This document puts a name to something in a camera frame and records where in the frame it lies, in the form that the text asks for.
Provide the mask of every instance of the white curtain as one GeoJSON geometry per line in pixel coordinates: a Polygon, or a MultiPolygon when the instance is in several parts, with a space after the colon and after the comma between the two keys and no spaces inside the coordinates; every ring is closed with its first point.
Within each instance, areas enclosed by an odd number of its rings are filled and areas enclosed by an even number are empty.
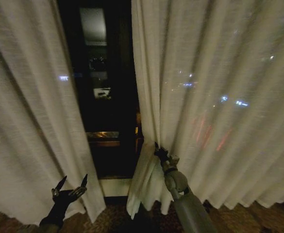
{"type": "Polygon", "coordinates": [[[92,221],[105,208],[85,137],[53,0],[0,0],[0,211],[39,222],[52,205],[51,189],[88,190],[67,216],[92,221]]]}
{"type": "Polygon", "coordinates": [[[132,25],[145,143],[129,214],[167,213],[155,141],[202,202],[283,202],[284,1],[133,0],[132,25]]]}

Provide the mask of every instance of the window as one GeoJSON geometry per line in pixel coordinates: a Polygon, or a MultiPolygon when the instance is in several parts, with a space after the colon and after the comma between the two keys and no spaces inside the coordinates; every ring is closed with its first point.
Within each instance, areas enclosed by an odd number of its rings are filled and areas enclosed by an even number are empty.
{"type": "Polygon", "coordinates": [[[98,176],[131,177],[142,142],[131,1],[58,0],[58,7],[98,176]]]}

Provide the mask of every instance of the gray robotic arm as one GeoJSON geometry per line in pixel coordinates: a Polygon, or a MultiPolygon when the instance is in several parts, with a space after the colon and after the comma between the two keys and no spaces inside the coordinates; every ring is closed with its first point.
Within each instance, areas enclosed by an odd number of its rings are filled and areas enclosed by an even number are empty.
{"type": "Polygon", "coordinates": [[[155,155],[160,159],[166,187],[173,197],[183,229],[186,233],[216,233],[202,203],[190,190],[186,176],[170,164],[167,154],[167,150],[158,148],[156,144],[155,155]]]}

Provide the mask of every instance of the city light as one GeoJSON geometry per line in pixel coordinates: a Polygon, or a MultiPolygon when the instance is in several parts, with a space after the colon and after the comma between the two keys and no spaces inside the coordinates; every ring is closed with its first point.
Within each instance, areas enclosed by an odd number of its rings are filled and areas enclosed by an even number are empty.
{"type": "Polygon", "coordinates": [[[59,76],[61,81],[68,81],[68,76],[59,76]]]}
{"type": "Polygon", "coordinates": [[[183,86],[192,86],[192,83],[184,83],[183,86]]]}
{"type": "Polygon", "coordinates": [[[239,101],[239,100],[237,100],[235,103],[236,103],[236,105],[248,106],[247,103],[239,101]]]}
{"type": "Polygon", "coordinates": [[[228,96],[222,96],[220,98],[220,102],[224,102],[224,101],[227,101],[228,100],[228,96]]]}

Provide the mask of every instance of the floor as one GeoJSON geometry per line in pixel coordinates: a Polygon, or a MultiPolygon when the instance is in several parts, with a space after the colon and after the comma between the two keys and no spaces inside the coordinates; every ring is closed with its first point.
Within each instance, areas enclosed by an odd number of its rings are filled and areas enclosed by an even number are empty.
{"type": "MultiPolygon", "coordinates": [[[[107,208],[92,224],[86,214],[76,214],[64,222],[61,233],[120,233],[155,232],[181,233],[173,205],[168,215],[160,213],[160,203],[147,212],[143,207],[132,221],[126,212],[125,200],[107,201],[107,208]]],[[[266,209],[257,203],[249,208],[241,205],[233,210],[212,208],[205,204],[219,233],[284,233],[284,205],[275,204],[266,209]]],[[[15,233],[21,223],[0,213],[0,233],[15,233]]]]}

